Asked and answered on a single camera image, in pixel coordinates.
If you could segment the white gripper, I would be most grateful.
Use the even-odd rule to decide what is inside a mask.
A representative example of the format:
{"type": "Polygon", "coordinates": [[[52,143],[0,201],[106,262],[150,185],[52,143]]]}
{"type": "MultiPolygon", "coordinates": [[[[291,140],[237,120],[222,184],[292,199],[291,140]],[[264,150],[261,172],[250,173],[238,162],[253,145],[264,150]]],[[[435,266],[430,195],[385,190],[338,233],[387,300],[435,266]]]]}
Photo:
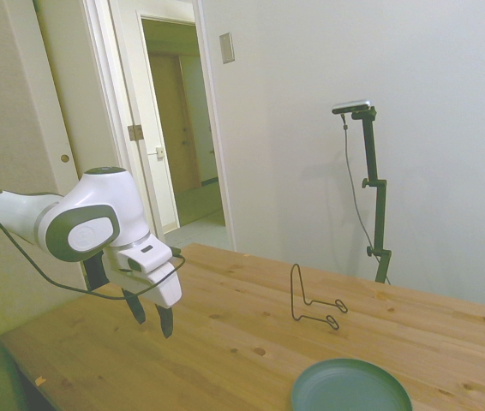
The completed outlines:
{"type": "Polygon", "coordinates": [[[144,251],[132,248],[113,252],[105,250],[106,276],[115,285],[125,289],[123,297],[139,325],[146,322],[146,314],[139,297],[154,302],[159,315],[163,336],[173,334],[174,318],[172,306],[182,297],[182,289],[174,265],[170,262],[170,251],[144,251]]]}

